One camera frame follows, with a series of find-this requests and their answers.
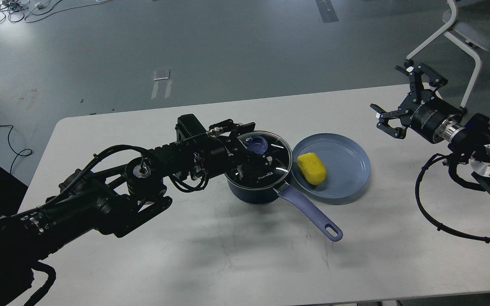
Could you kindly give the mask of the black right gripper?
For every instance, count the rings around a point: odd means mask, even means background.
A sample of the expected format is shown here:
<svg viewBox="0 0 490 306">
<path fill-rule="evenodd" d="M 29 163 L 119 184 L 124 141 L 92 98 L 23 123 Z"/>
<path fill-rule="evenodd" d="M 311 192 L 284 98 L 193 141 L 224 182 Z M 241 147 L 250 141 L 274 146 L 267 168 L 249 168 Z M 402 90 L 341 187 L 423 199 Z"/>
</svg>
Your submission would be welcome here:
<svg viewBox="0 0 490 306">
<path fill-rule="evenodd" d="M 375 103 L 370 104 L 379 121 L 376 128 L 393 138 L 405 139 L 409 127 L 432 144 L 443 141 L 445 126 L 459 123 L 463 117 L 461 110 L 436 96 L 448 80 L 424 63 L 405 62 L 403 67 L 395 66 L 395 70 L 410 79 L 410 93 L 400 104 L 400 110 L 387 112 Z M 395 119 L 400 119 L 403 127 L 389 124 Z"/>
</svg>

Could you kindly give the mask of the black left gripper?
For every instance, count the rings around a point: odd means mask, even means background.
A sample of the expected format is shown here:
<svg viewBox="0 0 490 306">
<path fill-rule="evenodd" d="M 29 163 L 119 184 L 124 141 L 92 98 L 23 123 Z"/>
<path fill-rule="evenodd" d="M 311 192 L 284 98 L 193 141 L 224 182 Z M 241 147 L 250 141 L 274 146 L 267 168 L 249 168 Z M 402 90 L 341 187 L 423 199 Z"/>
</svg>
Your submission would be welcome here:
<svg viewBox="0 0 490 306">
<path fill-rule="evenodd" d="M 246 149 L 267 149 L 265 131 L 255 128 L 255 122 L 235 123 L 231 119 L 211 125 L 211 135 L 224 147 L 224 157 L 217 163 L 223 170 L 239 165 L 239 179 L 263 179 L 275 175 L 265 155 L 245 153 Z"/>
</svg>

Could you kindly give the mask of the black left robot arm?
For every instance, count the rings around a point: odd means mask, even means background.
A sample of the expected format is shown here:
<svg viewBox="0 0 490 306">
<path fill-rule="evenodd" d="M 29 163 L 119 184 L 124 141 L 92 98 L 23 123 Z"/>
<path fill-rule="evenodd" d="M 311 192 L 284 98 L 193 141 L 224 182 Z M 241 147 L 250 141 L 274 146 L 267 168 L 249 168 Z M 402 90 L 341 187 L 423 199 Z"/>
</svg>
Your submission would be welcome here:
<svg viewBox="0 0 490 306">
<path fill-rule="evenodd" d="M 175 142 L 154 149 L 113 145 L 93 155 L 45 204 L 0 212 L 0 306 L 30 289 L 39 271 L 47 280 L 26 301 L 37 304 L 56 281 L 43 260 L 76 238 L 90 230 L 122 238 L 168 209 L 173 200 L 165 178 L 180 192 L 194 193 L 246 162 L 265 165 L 265 155 L 248 151 L 239 139 L 255 126 L 227 119 L 206 129 L 193 114 L 179 116 Z"/>
</svg>

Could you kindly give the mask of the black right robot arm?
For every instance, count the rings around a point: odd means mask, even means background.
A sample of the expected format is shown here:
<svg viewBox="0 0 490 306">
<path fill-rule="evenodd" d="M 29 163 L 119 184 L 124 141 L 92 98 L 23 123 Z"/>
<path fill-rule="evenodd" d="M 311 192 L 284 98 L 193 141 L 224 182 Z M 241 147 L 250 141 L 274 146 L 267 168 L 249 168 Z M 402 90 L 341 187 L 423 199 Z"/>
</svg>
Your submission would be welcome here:
<svg viewBox="0 0 490 306">
<path fill-rule="evenodd" d="M 395 139 L 405 139 L 413 130 L 431 144 L 447 142 L 449 154 L 436 153 L 422 166 L 415 182 L 415 198 L 424 218 L 438 231 L 490 244 L 487 236 L 467 234 L 444 225 L 422 205 L 420 186 L 428 169 L 442 162 L 451 180 L 459 186 L 490 195 L 490 122 L 487 116 L 476 113 L 462 122 L 464 110 L 454 107 L 438 96 L 437 91 L 447 79 L 428 65 L 415 65 L 406 60 L 396 70 L 407 76 L 410 89 L 396 110 L 386 111 L 372 103 L 377 128 Z"/>
</svg>

